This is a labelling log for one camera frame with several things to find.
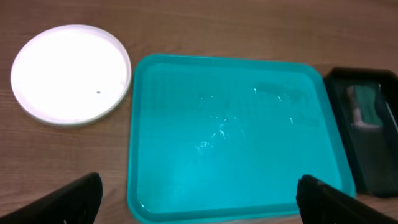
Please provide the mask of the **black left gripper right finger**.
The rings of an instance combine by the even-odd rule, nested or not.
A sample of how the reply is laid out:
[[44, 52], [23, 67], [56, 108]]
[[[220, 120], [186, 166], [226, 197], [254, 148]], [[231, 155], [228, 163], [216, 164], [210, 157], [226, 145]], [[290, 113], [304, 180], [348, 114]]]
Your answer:
[[296, 201], [303, 224], [397, 224], [311, 175], [298, 181]]

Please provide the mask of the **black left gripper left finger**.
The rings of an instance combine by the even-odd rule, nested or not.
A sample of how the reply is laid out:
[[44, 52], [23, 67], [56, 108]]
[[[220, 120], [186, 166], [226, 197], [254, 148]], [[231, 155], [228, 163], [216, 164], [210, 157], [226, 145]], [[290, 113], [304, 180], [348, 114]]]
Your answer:
[[93, 223], [101, 205], [103, 184], [92, 172], [1, 217], [1, 224]]

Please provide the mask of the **green scrubbing sponge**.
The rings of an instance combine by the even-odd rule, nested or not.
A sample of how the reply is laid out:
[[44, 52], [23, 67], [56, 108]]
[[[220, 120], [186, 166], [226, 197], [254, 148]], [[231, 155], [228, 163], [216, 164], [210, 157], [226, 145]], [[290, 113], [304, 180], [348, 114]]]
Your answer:
[[352, 124], [358, 129], [380, 129], [383, 123], [376, 113], [376, 91], [367, 85], [352, 85], [346, 89]]

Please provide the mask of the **pink plate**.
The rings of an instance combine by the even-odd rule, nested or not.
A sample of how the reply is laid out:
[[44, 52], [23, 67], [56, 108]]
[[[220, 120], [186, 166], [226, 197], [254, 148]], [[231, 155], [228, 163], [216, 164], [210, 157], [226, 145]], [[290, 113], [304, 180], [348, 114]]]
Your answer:
[[32, 117], [79, 126], [105, 117], [122, 102], [132, 68], [115, 36], [71, 24], [30, 39], [16, 55], [10, 78], [17, 102]]

